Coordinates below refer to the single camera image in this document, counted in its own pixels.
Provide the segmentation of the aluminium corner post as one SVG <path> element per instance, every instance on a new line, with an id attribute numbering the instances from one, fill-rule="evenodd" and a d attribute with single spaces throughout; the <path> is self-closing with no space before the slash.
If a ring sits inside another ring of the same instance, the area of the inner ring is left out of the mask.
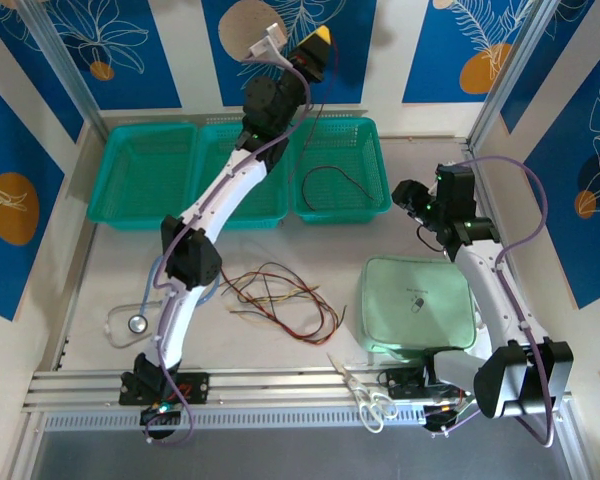
<path id="1" fill-rule="evenodd" d="M 531 11 L 520 28 L 503 69 L 493 83 L 482 109 L 467 136 L 467 146 L 476 153 L 498 119 L 505 101 L 524 70 L 560 0 L 534 0 Z"/>
<path id="2" fill-rule="evenodd" d="M 71 101 L 105 142 L 109 136 L 99 107 L 79 69 L 54 27 L 45 7 L 38 0 L 14 0 L 16 10 Z"/>

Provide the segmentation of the aluminium front rail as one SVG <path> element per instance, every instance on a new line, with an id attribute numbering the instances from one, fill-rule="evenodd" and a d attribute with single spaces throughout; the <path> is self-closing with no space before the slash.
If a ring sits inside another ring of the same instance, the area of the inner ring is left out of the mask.
<path id="1" fill-rule="evenodd" d="M 331 367 L 210 369 L 209 408 L 344 406 L 353 396 Z M 116 370 L 36 372 L 25 412 L 119 409 L 122 373 Z"/>

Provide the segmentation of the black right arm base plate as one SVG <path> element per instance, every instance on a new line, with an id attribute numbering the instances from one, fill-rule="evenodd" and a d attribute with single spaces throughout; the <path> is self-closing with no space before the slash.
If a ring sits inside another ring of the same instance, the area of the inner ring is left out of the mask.
<path id="1" fill-rule="evenodd" d="M 424 368 L 388 368 L 377 376 L 378 383 L 387 390 L 392 399 L 433 399 L 434 401 L 459 401 L 472 399 L 473 395 L 457 386 L 431 381 Z"/>

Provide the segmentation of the grey metal panel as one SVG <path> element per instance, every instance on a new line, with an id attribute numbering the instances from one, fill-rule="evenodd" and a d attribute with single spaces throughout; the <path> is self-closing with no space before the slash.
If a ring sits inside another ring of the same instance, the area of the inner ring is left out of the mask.
<path id="1" fill-rule="evenodd" d="M 203 430 L 150 446 L 138 432 L 54 432 L 32 480 L 571 480 L 558 445 L 478 418 L 432 438 L 414 427 Z"/>

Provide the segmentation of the white handled scissors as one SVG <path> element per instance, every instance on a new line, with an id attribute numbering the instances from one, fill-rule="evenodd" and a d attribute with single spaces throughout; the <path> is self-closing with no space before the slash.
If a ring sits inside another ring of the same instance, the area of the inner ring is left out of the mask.
<path id="1" fill-rule="evenodd" d="M 351 392 L 363 426 L 370 433 L 379 434 L 384 429 L 385 421 L 395 419 L 399 414 L 399 408 L 394 400 L 386 393 L 367 387 L 330 353 L 327 357 Z"/>

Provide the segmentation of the teal plastic mesh basket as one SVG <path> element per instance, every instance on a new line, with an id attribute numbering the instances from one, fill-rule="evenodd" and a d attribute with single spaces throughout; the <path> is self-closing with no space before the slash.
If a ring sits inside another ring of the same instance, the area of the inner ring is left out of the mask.
<path id="1" fill-rule="evenodd" d="M 96 176 L 87 218 L 119 230 L 157 230 L 194 201 L 198 128 L 190 123 L 114 128 Z"/>
<path id="2" fill-rule="evenodd" d="M 189 205 L 204 193 L 227 164 L 241 130 L 240 123 L 207 125 L 199 129 Z M 273 171 L 249 192 L 227 220 L 226 230 L 271 229 L 278 226 L 289 211 L 287 175 L 290 163 L 290 148 L 286 148 Z"/>
<path id="3" fill-rule="evenodd" d="M 313 225 L 363 224 L 391 206 L 376 124 L 323 118 L 303 124 L 290 148 L 294 213 Z"/>

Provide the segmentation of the mint green zip pouch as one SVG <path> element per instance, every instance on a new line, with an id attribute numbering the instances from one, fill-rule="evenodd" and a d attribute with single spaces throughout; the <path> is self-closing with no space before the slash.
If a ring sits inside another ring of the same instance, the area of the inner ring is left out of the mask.
<path id="1" fill-rule="evenodd" d="M 441 259 L 373 256 L 360 275 L 356 338 L 405 361 L 423 351 L 469 349 L 477 337 L 469 284 Z"/>

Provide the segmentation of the black controller board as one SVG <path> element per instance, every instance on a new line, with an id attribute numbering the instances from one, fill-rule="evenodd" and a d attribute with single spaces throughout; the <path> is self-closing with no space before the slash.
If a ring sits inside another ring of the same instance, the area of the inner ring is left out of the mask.
<path id="1" fill-rule="evenodd" d="M 178 425 L 181 409 L 175 404 L 158 402 L 148 406 L 140 413 L 140 425 L 148 427 Z"/>
<path id="2" fill-rule="evenodd" d="M 424 428 L 431 438 L 448 438 L 452 432 L 472 420 L 479 410 L 472 403 L 425 409 Z"/>

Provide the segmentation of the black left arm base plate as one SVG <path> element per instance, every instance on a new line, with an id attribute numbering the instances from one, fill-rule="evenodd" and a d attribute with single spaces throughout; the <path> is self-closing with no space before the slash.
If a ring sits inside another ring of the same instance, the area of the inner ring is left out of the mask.
<path id="1" fill-rule="evenodd" d="M 120 388 L 118 403 L 125 406 L 148 406 L 161 402 L 171 404 L 180 403 L 179 397 L 173 388 L 166 384 L 166 392 L 153 391 L 150 387 L 143 385 L 131 372 L 121 375 L 122 386 Z M 174 381 L 181 395 L 189 404 L 205 404 L 209 393 L 210 375 L 202 373 L 177 373 Z"/>

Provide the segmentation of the blue stethoscope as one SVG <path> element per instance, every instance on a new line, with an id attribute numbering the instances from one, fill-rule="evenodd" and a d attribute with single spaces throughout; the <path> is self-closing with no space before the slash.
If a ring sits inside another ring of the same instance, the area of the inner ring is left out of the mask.
<path id="1" fill-rule="evenodd" d="M 159 309 L 162 303 L 161 300 L 150 299 L 150 294 L 153 290 L 153 280 L 161 260 L 162 257 L 158 256 L 153 261 L 147 275 L 142 299 L 140 302 L 119 305 L 112 308 L 107 313 L 103 325 L 103 333 L 109 345 L 114 349 L 123 350 L 150 337 L 147 312 L 151 309 Z M 127 341 L 121 341 L 119 338 L 117 338 L 114 335 L 113 329 L 114 321 L 116 319 L 120 320 L 121 315 L 124 313 L 129 314 L 126 322 L 124 323 L 125 327 L 123 329 L 124 332 L 128 333 Z"/>

